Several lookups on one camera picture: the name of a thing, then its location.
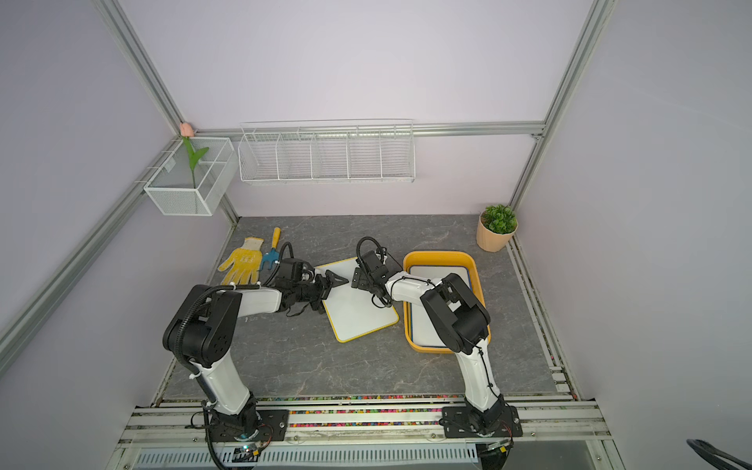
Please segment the yellow-framed whiteboard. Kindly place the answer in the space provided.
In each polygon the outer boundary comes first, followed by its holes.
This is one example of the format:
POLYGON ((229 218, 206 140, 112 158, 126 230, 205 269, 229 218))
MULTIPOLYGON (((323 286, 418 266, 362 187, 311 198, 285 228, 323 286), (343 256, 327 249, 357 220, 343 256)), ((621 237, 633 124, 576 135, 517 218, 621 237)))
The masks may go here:
POLYGON ((377 332, 398 323, 400 317, 394 307, 377 307, 368 291, 351 286, 356 259, 340 260, 317 266, 325 274, 327 270, 348 280, 344 286, 333 288, 323 301, 335 338, 339 343, 348 343, 365 335, 377 332))

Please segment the yellow storage tray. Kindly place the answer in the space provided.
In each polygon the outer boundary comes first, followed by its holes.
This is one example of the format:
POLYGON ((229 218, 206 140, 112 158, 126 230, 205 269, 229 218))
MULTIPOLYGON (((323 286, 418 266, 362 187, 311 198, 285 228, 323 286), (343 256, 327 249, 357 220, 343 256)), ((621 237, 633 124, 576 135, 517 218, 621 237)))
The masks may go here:
MULTIPOLYGON (((477 270, 476 262, 472 256, 460 251, 415 251, 408 253, 403 259, 403 267, 409 273, 412 266, 464 266, 469 271, 471 285, 468 286, 478 300, 485 305, 485 298, 477 270)), ((452 351, 445 349, 428 349, 415 346, 411 341, 411 303, 403 303, 403 317, 405 318, 405 338, 409 346, 415 352, 422 354, 450 354, 452 351)))

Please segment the blue-framed whiteboard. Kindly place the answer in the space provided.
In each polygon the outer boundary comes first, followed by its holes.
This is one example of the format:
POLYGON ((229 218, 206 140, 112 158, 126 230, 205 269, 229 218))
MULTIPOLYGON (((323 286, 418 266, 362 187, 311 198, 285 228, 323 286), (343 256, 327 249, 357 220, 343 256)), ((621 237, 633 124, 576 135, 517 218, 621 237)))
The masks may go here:
MULTIPOLYGON (((464 266, 411 266, 409 273, 416 277, 430 278, 438 283, 451 273, 457 274, 468 286, 469 271, 464 266)), ((412 304, 410 308, 411 341, 415 346, 428 349, 447 349, 423 305, 412 304)))

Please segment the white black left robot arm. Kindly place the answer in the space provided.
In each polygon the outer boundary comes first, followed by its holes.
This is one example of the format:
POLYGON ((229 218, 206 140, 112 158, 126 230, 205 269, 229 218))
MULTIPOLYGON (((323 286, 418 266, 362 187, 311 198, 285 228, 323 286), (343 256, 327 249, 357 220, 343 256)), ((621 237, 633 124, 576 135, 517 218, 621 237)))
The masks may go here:
POLYGON ((297 304, 322 311, 332 290, 350 283, 327 269, 316 270, 299 258, 280 260, 268 279, 242 284, 228 281, 191 288, 163 336, 163 347, 190 372, 205 393, 203 411, 210 435, 257 441, 269 428, 257 411, 257 400, 243 383, 231 358, 238 319, 266 313, 289 313, 297 304))

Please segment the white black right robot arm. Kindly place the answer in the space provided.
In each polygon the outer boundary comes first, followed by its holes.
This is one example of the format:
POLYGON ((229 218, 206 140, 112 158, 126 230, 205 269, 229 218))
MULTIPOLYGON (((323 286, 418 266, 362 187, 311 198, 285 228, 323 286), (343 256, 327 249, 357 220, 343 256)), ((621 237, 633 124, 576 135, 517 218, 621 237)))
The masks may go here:
POLYGON ((462 374, 465 418, 457 426, 480 436, 503 427, 507 403, 488 358, 491 317, 459 275, 431 279, 388 268, 386 252, 379 249, 356 257, 352 287, 368 291, 384 306, 395 301, 421 305, 462 374))

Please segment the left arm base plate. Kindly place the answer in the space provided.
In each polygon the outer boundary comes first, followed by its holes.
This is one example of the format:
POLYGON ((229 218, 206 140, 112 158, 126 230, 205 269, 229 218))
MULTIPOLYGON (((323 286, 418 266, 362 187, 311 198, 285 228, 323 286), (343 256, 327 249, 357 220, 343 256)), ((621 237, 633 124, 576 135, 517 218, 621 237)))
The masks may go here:
POLYGON ((280 442, 285 439, 289 409, 250 409, 238 415, 212 410, 209 435, 215 443, 280 442))

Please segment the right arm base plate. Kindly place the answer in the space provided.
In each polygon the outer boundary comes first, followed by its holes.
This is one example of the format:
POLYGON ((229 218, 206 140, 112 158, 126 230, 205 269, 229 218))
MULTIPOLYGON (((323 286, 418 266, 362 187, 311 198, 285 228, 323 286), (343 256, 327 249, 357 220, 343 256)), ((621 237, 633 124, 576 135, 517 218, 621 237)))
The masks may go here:
POLYGON ((495 405, 487 411, 477 411, 471 405, 443 407, 440 425, 450 439, 519 438, 524 432, 516 407, 495 405))

